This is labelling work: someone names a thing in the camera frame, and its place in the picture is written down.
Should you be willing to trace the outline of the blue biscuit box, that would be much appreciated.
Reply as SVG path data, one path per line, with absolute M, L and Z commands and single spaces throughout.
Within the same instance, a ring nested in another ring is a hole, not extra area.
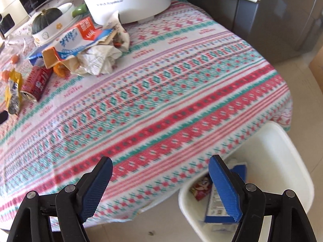
M 231 172 L 237 173 L 244 181 L 247 177 L 247 164 L 237 163 L 235 160 L 229 161 L 227 164 Z M 212 189 L 209 197 L 209 202 L 206 208 L 205 223 L 211 224 L 236 224 L 233 217 L 228 215 L 222 197 L 220 196 L 215 185 L 212 184 Z

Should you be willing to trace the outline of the yellow foil snack wrapper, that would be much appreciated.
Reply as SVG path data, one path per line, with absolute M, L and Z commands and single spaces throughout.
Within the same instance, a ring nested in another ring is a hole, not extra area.
M 20 93 L 23 84 L 21 73 L 12 69 L 9 72 L 8 85 L 5 89 L 5 105 L 10 115 L 18 115 L 21 109 L 22 95 Z

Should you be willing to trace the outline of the red drink can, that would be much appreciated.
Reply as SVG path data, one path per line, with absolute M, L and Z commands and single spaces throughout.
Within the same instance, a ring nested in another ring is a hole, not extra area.
M 22 98 L 30 102 L 39 102 L 52 73 L 52 68 L 33 66 L 20 90 Z

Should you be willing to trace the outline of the white paper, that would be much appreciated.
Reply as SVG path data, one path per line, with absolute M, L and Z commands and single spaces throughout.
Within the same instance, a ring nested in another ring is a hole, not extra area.
M 113 45 L 96 45 L 77 55 L 79 67 L 74 74 L 86 76 L 111 74 L 113 66 L 122 52 Z

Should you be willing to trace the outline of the red white torn carton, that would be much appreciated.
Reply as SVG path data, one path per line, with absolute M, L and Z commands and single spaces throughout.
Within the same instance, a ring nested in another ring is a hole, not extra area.
M 55 50 L 55 62 L 50 68 L 62 63 L 74 74 L 79 67 L 77 55 L 96 45 L 109 45 L 112 33 L 113 29 L 96 28 L 89 17 L 84 18 L 50 44 Z

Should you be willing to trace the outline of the white printed snack wrapper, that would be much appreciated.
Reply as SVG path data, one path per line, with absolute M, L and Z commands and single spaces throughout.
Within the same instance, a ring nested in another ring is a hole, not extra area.
M 119 11 L 114 11 L 109 16 L 108 21 L 103 25 L 103 29 L 113 29 L 113 33 L 109 38 L 109 45 L 113 45 L 121 52 L 127 52 L 130 46 L 130 35 L 122 26 L 119 19 Z

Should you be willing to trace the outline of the white trash bin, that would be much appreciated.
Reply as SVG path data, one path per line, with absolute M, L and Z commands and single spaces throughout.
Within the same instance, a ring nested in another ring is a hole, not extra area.
M 246 163 L 248 183 L 277 194 L 291 189 L 304 210 L 310 210 L 314 200 L 313 181 L 293 142 L 277 123 L 267 122 L 224 161 L 229 163 L 231 160 Z M 205 223 L 209 197 L 198 201 L 190 191 L 191 186 L 207 173 L 207 169 L 203 170 L 182 186 L 178 195 L 179 207 L 202 241 L 231 241 L 232 231 L 216 231 L 217 225 Z

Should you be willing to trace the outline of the patterned tablecloth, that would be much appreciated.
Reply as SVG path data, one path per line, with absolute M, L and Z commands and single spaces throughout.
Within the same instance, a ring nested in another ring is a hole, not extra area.
M 289 129 L 284 79 L 250 44 L 186 0 L 126 25 L 112 74 L 53 75 L 1 125 L 1 228 L 25 194 L 59 192 L 102 156 L 113 176 L 86 227 L 130 221 L 228 156 L 267 121 Z

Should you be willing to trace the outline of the orange tangerine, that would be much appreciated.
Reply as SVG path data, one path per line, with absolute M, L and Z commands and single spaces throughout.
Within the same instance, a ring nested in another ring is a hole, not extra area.
M 8 82 L 8 79 L 10 78 L 10 71 L 3 71 L 1 74 L 1 78 L 4 82 Z
M 13 55 L 11 58 L 11 63 L 13 65 L 16 65 L 19 62 L 19 59 L 20 59 L 19 55 Z

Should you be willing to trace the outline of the lower cardboard box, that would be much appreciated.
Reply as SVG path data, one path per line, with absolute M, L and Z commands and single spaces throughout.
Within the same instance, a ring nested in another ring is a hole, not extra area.
M 318 83 L 321 92 L 323 92 L 323 47 L 321 47 L 309 64 L 309 69 Z

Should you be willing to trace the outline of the grey refrigerator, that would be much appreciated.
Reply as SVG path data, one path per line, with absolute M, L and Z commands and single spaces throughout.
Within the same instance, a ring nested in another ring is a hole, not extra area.
M 187 0 L 270 63 L 311 51 L 322 34 L 322 0 Z

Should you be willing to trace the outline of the white floral bowl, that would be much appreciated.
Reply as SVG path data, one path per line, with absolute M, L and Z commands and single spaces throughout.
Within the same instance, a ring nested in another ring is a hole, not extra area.
M 49 43 L 52 39 L 55 39 L 64 30 L 71 27 L 77 18 L 72 17 L 72 11 L 75 6 L 72 3 L 65 3 L 58 7 L 62 11 L 62 16 L 55 20 L 52 24 L 47 26 L 36 34 L 32 34 L 34 43 L 37 46 Z

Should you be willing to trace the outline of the dark green pumpkin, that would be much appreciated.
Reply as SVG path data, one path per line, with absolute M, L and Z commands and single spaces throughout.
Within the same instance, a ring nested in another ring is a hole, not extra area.
M 43 9 L 41 13 L 33 20 L 32 34 L 36 34 L 45 29 L 60 16 L 62 16 L 62 11 L 60 11 L 58 8 Z

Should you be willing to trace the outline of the green vegetable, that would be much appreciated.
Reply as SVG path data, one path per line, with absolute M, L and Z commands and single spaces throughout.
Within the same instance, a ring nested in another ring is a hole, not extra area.
M 76 18 L 77 16 L 87 14 L 89 11 L 88 7 L 85 3 L 79 5 L 78 7 L 75 7 L 75 9 L 72 11 L 72 17 Z

